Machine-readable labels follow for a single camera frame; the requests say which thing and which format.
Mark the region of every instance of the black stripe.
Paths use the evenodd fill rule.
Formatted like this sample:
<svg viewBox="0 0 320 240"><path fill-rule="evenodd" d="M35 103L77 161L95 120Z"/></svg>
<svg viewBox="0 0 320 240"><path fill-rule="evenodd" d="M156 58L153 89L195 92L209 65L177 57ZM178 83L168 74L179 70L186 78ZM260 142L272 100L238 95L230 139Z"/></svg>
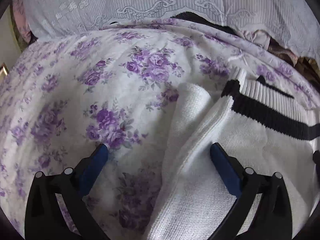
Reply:
<svg viewBox="0 0 320 240"><path fill-rule="evenodd" d="M259 76L259 77L257 78L257 81L258 81L261 85L264 85L264 86L266 86L267 88L270 88L270 89L272 89L272 90L280 93L281 95L284 95L285 97L293 98L293 99L294 99L294 97L293 97L292 95L289 95L289 94L281 91L279 88L276 88L276 87L274 87L274 86L271 86L271 85L267 84L267 83L266 83L266 79L264 78L264 76Z"/></svg>
<svg viewBox="0 0 320 240"><path fill-rule="evenodd" d="M311 141L320 136L320 123L308 126L303 122L293 120L276 110L240 93L240 83L238 80L227 82L221 97L232 96L234 103L231 110L256 120L265 127L279 133L291 136L300 140Z"/></svg>

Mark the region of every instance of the wall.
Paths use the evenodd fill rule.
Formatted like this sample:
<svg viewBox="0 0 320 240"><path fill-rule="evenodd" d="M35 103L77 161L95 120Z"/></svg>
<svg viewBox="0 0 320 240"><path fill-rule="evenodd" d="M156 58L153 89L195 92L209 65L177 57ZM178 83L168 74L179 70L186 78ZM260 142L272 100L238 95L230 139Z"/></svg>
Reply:
<svg viewBox="0 0 320 240"><path fill-rule="evenodd" d="M0 65L4 62L10 71L20 54L12 29L10 8L7 8L0 19Z"/></svg>

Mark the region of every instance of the purple flower pattern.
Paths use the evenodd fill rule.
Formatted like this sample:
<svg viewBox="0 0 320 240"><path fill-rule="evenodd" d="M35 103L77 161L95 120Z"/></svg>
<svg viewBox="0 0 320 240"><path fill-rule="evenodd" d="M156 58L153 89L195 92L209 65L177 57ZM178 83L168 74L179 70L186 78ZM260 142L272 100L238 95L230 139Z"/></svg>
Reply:
<svg viewBox="0 0 320 240"><path fill-rule="evenodd" d="M224 46L224 47L230 46L229 43L226 43L225 41L219 39L216 36L204 34L204 37L207 38L208 40L211 40L211 41L214 41L214 42L220 44L221 46Z"/></svg>
<svg viewBox="0 0 320 240"><path fill-rule="evenodd" d="M69 41L61 42L58 45L58 47L53 51L53 53L56 55L59 55L68 44L69 44Z"/></svg>
<svg viewBox="0 0 320 240"><path fill-rule="evenodd" d="M305 84L299 83L299 84L294 84L294 89L295 91L301 90L302 92L305 93L305 95L308 98L309 106L311 105L311 99L312 99L312 91L309 89Z"/></svg>
<svg viewBox="0 0 320 240"><path fill-rule="evenodd" d="M98 198L94 198L94 197L90 197L89 195L83 199L87 209L89 211L93 211L94 208L96 207L96 205L99 203L100 199Z"/></svg>
<svg viewBox="0 0 320 240"><path fill-rule="evenodd" d="M43 55L42 59L47 59L50 56L51 52L48 52Z"/></svg>
<svg viewBox="0 0 320 240"><path fill-rule="evenodd" d="M19 76L22 76L22 74L27 70L26 66L24 64L20 64L17 68L16 71L19 74Z"/></svg>
<svg viewBox="0 0 320 240"><path fill-rule="evenodd" d="M8 171L6 169L6 166L4 164L3 158L6 156L6 149L3 149L2 155L0 156L0 175L2 178L6 179L8 177ZM5 197L5 194L8 193L8 190L6 188L1 187L0 183L0 197Z"/></svg>
<svg viewBox="0 0 320 240"><path fill-rule="evenodd" d="M160 191L160 181L148 168L139 169L135 175L124 172L119 181L116 199L121 208L110 215L116 217L123 228L143 234Z"/></svg>
<svg viewBox="0 0 320 240"><path fill-rule="evenodd" d="M63 158L68 154L64 147L60 149L49 149L48 145L44 146L44 151L35 161L32 167L29 167L29 171L35 173L46 169L47 174L52 173L52 160L54 160L59 166L64 169L67 164L63 163Z"/></svg>
<svg viewBox="0 0 320 240"><path fill-rule="evenodd" d="M69 214L69 211L66 207L66 204L63 201L62 195L57 195L58 204L62 213L62 216L67 223L67 226L71 232L74 232L76 234L80 234L78 229L76 228L76 225L73 223L73 220Z"/></svg>
<svg viewBox="0 0 320 240"><path fill-rule="evenodd" d="M131 110L118 109L118 101L113 101L112 109L105 102L98 111L96 104L90 106L90 110L84 111L84 116L95 120L86 128L86 137L90 140L99 140L109 146L110 149L118 150L121 146L132 148L132 144L141 144L142 141L137 129L133 130L134 119L130 118Z"/></svg>
<svg viewBox="0 0 320 240"><path fill-rule="evenodd" d="M150 87L154 89L155 85L160 87L161 83L168 81L170 72L177 77L181 77L184 73L177 62L169 61L173 53L174 50L167 48L152 52L152 48L135 46L129 54L131 61L121 66L129 71L128 77L135 73L144 81L145 85L140 86L139 90L146 90Z"/></svg>
<svg viewBox="0 0 320 240"><path fill-rule="evenodd" d="M179 97L178 90L173 88L171 83L166 83L166 90L156 96L157 101L146 104L146 109L150 112L154 109L165 111L165 107L172 102L176 102Z"/></svg>
<svg viewBox="0 0 320 240"><path fill-rule="evenodd" d="M60 133L67 129L63 118L58 118L66 104L67 101L61 100L43 107L31 129L36 143L49 143L53 134L60 136Z"/></svg>
<svg viewBox="0 0 320 240"><path fill-rule="evenodd" d="M118 40L119 43L123 43L123 42L131 41L133 39L144 39L144 38L148 38L148 36L145 36L138 32L127 31L124 33L117 33L114 39Z"/></svg>
<svg viewBox="0 0 320 240"><path fill-rule="evenodd" d="M10 97L9 102L7 103L7 106L11 106L13 101L13 97Z"/></svg>
<svg viewBox="0 0 320 240"><path fill-rule="evenodd" d="M42 67L41 65L37 65L35 67L35 70L33 71L33 73L34 73L35 76L39 76L39 75L41 75L43 70L44 70L44 67Z"/></svg>
<svg viewBox="0 0 320 240"><path fill-rule="evenodd" d="M99 43L99 38L93 38L90 41L81 41L77 48L73 50L70 55L81 61L89 57L91 49Z"/></svg>
<svg viewBox="0 0 320 240"><path fill-rule="evenodd" d="M186 36L184 36L182 38L175 36L175 38L172 40L172 42L179 44L183 47L187 47L187 48L192 48L194 46L194 42L192 41L192 39L190 39Z"/></svg>
<svg viewBox="0 0 320 240"><path fill-rule="evenodd" d="M17 145L20 146L23 142L23 139L26 137L26 130L29 126L28 122L25 122L22 125L22 119L20 118L18 120L18 125L16 125L12 130L12 137L14 138L14 140L16 141Z"/></svg>
<svg viewBox="0 0 320 240"><path fill-rule="evenodd" d="M20 168L20 166L17 163L14 165L14 170L16 171L16 177L14 180L14 184L17 189L17 193L23 200L25 200L27 194L23 189L24 183L26 181L24 179L25 178L24 171Z"/></svg>
<svg viewBox="0 0 320 240"><path fill-rule="evenodd" d="M264 78L270 82L274 82L276 80L274 74L263 64L257 66L256 74L264 76Z"/></svg>
<svg viewBox="0 0 320 240"><path fill-rule="evenodd" d="M7 133L10 130L10 125L11 125L12 119L9 118L8 115L5 115L4 118L2 119L1 125L0 125L0 132L1 133Z"/></svg>
<svg viewBox="0 0 320 240"><path fill-rule="evenodd" d="M293 70L290 68L290 66L283 63L280 63L279 66L275 68L275 71L287 78L290 78L293 75Z"/></svg>
<svg viewBox="0 0 320 240"><path fill-rule="evenodd" d="M59 74L48 74L45 77L45 82L42 84L41 89L45 92L53 91L59 85Z"/></svg>
<svg viewBox="0 0 320 240"><path fill-rule="evenodd" d="M53 67L55 64L58 63L59 60L55 59L53 61L50 62L50 67Z"/></svg>
<svg viewBox="0 0 320 240"><path fill-rule="evenodd" d="M200 72L204 75L208 75L210 79L213 79L214 76L227 77L230 74L228 66L220 57L209 59L201 54L196 54L196 59L202 62L200 65Z"/></svg>
<svg viewBox="0 0 320 240"><path fill-rule="evenodd" d="M95 85L101 81L102 84L107 84L108 80L112 78L114 73L112 71L105 71L105 68L110 64L113 59L108 58L107 60L100 60L94 67L85 70L78 78L78 82L88 86L86 92L93 92Z"/></svg>
<svg viewBox="0 0 320 240"><path fill-rule="evenodd" d="M166 24L166 25L177 25L179 20L174 18L167 18L167 19L156 19L151 21L152 24Z"/></svg>

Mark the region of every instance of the ribbed knit cuff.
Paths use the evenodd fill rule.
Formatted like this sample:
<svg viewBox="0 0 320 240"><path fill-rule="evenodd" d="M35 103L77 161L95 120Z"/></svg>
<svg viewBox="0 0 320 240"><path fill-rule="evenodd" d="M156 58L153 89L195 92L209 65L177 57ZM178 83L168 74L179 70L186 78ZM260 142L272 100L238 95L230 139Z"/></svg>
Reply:
<svg viewBox="0 0 320 240"><path fill-rule="evenodd" d="M305 109L294 98L287 97L257 80L246 79L245 71L240 68L235 69L231 79L239 81L239 91L242 95L252 98L292 120L303 122L308 126L320 122L319 114L316 114L317 111Z"/></svg>

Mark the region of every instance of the white knit sweater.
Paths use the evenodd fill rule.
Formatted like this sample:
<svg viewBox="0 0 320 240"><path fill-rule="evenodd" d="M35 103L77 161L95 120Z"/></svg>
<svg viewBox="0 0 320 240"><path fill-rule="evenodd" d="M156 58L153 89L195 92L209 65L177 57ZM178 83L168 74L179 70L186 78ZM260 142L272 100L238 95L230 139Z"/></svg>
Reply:
<svg viewBox="0 0 320 240"><path fill-rule="evenodd" d="M244 167L271 176L279 171L288 190L293 235L308 219L319 193L312 154L318 149L319 111L249 80L236 68L223 95L182 84L162 168L163 186L144 238L207 240L235 201L210 160L218 142ZM247 230L259 203L240 232Z"/></svg>

